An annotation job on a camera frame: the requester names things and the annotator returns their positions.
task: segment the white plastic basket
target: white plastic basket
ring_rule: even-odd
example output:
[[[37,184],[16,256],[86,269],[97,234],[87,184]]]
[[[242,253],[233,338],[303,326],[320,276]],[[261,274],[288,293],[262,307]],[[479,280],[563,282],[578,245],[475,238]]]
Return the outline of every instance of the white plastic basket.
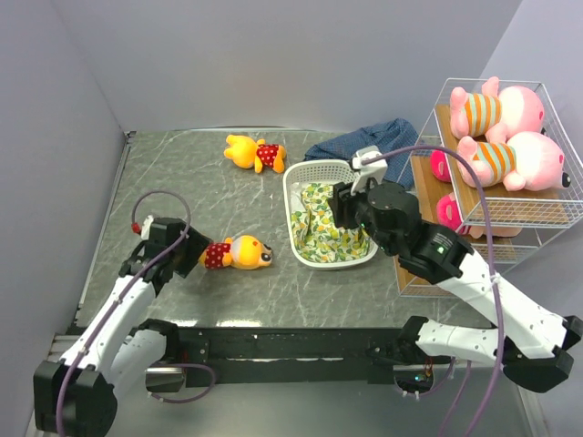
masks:
[[[293,252],[293,255],[295,255],[295,258],[297,258],[302,264],[313,269],[346,269],[368,261],[378,250],[378,246],[371,241],[371,248],[363,258],[339,262],[313,262],[303,258],[295,248],[295,244],[293,244],[291,205],[292,185],[298,183],[321,183],[333,185],[338,182],[350,183],[353,181],[353,171],[346,161],[340,159],[321,159],[300,162],[286,170],[283,175],[283,199],[285,202],[285,215],[288,220],[291,251]]]

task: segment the orange and white striped shirt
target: orange and white striped shirt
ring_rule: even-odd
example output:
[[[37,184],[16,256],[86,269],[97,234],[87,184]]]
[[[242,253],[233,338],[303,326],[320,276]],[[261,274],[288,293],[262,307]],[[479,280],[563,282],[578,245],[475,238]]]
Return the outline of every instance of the orange and white striped shirt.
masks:
[[[477,143],[474,161],[486,162],[492,169],[492,183],[501,182],[504,177],[517,167],[517,153],[506,143]]]
[[[479,137],[500,121],[502,105],[496,97],[468,94],[464,112],[469,125],[468,135]]]

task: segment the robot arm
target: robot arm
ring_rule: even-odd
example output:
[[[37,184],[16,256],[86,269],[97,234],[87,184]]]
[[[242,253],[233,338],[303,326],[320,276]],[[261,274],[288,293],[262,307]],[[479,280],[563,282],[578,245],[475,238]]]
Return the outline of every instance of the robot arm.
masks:
[[[373,168],[363,165],[378,155],[376,147],[362,152],[351,162],[355,181],[336,184],[329,199],[335,225],[363,228],[386,255],[398,257],[402,268],[456,295],[496,325],[487,263],[451,229],[422,220],[416,196],[382,181],[379,163],[384,161]],[[496,280],[505,321],[504,373],[528,390],[548,391],[568,378],[573,359],[567,350],[581,340],[583,323],[544,309],[504,278]],[[406,364],[449,356],[494,363],[497,338],[497,328],[477,330],[413,316],[397,344],[379,351],[378,358]]]
[[[187,237],[136,280],[143,266],[170,247],[186,226],[180,219],[148,218],[140,230],[142,241],[123,262],[111,294],[83,335],[59,362],[43,361],[37,367],[34,392],[39,430],[56,431],[57,396],[66,373],[80,353],[83,357],[66,385],[63,422],[67,435],[91,437],[107,435],[116,416],[118,400],[123,399],[138,379],[144,378],[147,368],[156,362],[179,358],[179,330],[173,323],[147,320],[133,336],[129,334],[174,273],[186,277],[211,243],[195,229],[188,228]],[[135,283],[121,299],[122,290],[130,282]],[[107,323],[100,327],[109,312]],[[97,336],[86,349],[87,338],[95,332]]]

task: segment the white wall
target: white wall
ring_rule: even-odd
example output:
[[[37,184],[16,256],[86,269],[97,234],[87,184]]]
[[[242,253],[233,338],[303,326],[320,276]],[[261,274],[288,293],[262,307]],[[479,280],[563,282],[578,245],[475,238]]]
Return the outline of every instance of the white wall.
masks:
[[[50,3],[0,2],[0,41],[0,433],[12,437],[74,316],[123,133]]]
[[[420,128],[520,0],[55,0],[125,130]],[[477,31],[477,19],[487,31]]]
[[[583,157],[583,4],[523,0],[483,76],[540,80],[547,86],[571,142]],[[583,317],[583,225],[576,225],[511,274],[516,285],[550,310]],[[580,413],[583,345],[571,351],[568,382],[542,395],[554,436],[583,433]]]

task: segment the stuffed animal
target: stuffed animal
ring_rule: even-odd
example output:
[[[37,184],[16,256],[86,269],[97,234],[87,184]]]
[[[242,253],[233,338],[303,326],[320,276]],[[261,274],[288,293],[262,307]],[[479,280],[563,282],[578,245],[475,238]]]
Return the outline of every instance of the stuffed animal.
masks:
[[[225,157],[238,167],[255,167],[255,173],[261,173],[263,167],[273,168],[276,173],[283,173],[285,169],[285,148],[279,144],[265,144],[264,139],[255,142],[243,135],[229,135],[227,143],[229,147],[225,149]]]
[[[447,166],[447,156],[441,150],[434,150],[429,158],[431,165],[431,172],[434,176],[442,182],[451,182],[452,175],[449,174],[449,167]]]
[[[462,218],[459,214],[454,193],[440,198],[435,207],[435,212],[437,213],[437,222],[440,225],[447,226],[460,235],[470,235],[475,239],[479,239],[486,234],[486,228],[483,226],[462,226]],[[521,230],[521,228],[492,228],[492,235],[495,237],[512,238],[518,235]]]
[[[454,137],[486,135],[489,142],[504,142],[518,132],[540,132],[545,108],[537,94],[524,86],[509,86],[498,94],[499,82],[490,77],[482,94],[453,89],[449,110]]]
[[[506,143],[476,142],[463,137],[457,153],[470,164],[483,187],[502,182],[508,191],[568,188],[571,179],[563,171],[565,155],[549,137],[537,132],[520,132]],[[464,166],[457,162],[462,179],[474,187]]]
[[[253,270],[271,265],[271,248],[255,237],[243,235],[237,239],[225,239],[224,243],[211,243],[199,258],[207,269]]]

